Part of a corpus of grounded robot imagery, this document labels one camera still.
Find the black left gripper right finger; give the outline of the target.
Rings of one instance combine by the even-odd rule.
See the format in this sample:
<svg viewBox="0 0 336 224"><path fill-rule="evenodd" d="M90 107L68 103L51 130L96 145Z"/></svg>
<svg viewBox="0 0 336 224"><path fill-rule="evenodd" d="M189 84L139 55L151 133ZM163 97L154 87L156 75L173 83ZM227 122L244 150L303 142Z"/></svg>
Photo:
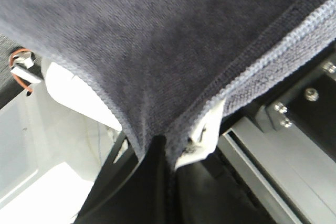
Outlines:
<svg viewBox="0 0 336 224"><path fill-rule="evenodd" d="M183 223L265 223L259 200L217 153L176 173Z"/></svg>

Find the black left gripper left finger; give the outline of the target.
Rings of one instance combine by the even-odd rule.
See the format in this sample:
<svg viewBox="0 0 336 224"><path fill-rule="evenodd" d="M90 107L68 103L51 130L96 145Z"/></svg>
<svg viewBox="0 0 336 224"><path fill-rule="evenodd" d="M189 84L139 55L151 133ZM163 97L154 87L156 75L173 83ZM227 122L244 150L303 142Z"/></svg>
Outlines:
<svg viewBox="0 0 336 224"><path fill-rule="evenodd" d="M124 139L118 138L75 223L168 223L165 137L154 137L141 161L129 147L115 162Z"/></svg>

